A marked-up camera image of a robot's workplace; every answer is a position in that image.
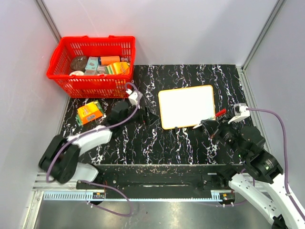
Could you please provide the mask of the red-capped whiteboard marker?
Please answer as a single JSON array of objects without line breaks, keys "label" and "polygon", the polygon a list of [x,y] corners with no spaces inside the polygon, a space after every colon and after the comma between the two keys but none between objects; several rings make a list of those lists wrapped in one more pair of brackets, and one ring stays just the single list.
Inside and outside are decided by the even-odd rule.
[{"label": "red-capped whiteboard marker", "polygon": [[214,116],[211,116],[209,118],[201,120],[199,124],[197,124],[196,126],[193,127],[193,129],[201,127],[204,124],[204,122],[206,122],[206,121],[215,121],[218,117],[221,117],[224,114],[226,114],[226,108],[224,108],[221,111],[217,112]]}]

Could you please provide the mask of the yellow-framed whiteboard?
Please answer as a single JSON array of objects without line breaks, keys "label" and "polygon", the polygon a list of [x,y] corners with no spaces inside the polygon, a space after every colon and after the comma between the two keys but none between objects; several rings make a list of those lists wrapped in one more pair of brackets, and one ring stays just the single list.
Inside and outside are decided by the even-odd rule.
[{"label": "yellow-framed whiteboard", "polygon": [[211,85],[162,90],[158,99],[164,130],[196,126],[215,115]]}]

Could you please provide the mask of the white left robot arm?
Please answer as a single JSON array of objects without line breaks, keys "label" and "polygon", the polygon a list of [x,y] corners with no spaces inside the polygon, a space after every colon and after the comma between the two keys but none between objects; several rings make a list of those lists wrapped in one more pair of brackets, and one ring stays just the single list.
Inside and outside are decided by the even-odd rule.
[{"label": "white left robot arm", "polygon": [[65,184],[70,180],[85,180],[96,189],[102,186],[103,177],[96,166],[79,162],[79,157],[91,149],[104,145],[130,122],[152,125],[158,120],[147,106],[117,102],[102,125],[80,135],[63,137],[56,135],[51,140],[38,166],[46,172],[46,182]]}]

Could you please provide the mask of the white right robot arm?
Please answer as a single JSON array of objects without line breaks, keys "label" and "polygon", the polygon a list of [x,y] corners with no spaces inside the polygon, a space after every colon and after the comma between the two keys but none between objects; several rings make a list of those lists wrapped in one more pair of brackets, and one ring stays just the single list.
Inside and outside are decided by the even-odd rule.
[{"label": "white right robot arm", "polygon": [[241,194],[255,207],[274,229],[303,229],[305,209],[291,193],[287,175],[277,159],[264,149],[265,138],[255,126],[234,128],[233,124],[250,116],[250,113],[206,119],[200,125],[207,126],[211,139],[226,143],[243,161],[245,171],[260,183],[267,194],[263,194],[249,183],[241,172],[227,165],[218,172],[217,185],[231,188]]}]

